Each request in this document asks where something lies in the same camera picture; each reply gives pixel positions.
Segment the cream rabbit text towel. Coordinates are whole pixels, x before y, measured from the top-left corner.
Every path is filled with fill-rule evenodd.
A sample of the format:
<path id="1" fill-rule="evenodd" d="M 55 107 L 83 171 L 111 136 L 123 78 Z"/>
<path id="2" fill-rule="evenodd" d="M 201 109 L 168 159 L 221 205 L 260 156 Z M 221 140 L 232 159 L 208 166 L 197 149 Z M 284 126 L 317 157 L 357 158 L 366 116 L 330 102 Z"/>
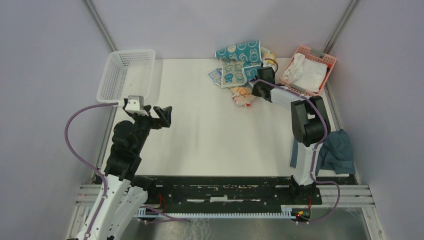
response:
<path id="1" fill-rule="evenodd" d="M 249 87 L 231 87 L 229 90 L 232 94 L 231 99 L 237 106 L 250 107 L 252 101 L 256 98 Z"/>

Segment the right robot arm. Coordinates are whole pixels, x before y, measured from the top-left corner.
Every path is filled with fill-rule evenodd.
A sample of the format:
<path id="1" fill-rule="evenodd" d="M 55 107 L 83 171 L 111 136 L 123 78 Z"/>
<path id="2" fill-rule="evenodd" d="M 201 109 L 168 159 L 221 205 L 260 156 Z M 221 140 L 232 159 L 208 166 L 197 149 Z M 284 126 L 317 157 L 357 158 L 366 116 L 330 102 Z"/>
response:
<path id="1" fill-rule="evenodd" d="M 275 76 L 272 67 L 260 67 L 255 77 L 250 80 L 252 94 L 290 109 L 291 129 L 297 152 L 293 154 L 296 164 L 288 196 L 293 203 L 302 204 L 317 184 L 318 153 L 331 126 L 321 96 L 307 96 L 287 86 L 276 84 Z"/>

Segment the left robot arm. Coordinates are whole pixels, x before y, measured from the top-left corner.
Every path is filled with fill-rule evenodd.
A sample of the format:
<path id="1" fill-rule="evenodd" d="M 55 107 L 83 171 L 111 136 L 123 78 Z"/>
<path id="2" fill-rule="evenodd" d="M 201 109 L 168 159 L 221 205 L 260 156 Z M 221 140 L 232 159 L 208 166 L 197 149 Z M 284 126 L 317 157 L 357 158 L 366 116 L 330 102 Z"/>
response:
<path id="1" fill-rule="evenodd" d="M 119 240 L 137 210 L 156 200 L 158 191 L 151 186 L 153 180 L 136 175 L 136 171 L 150 131 L 169 128 L 172 110 L 172 106 L 146 105 L 126 111 L 132 120 L 114 126 L 106 166 L 98 173 L 102 186 L 76 240 Z"/>

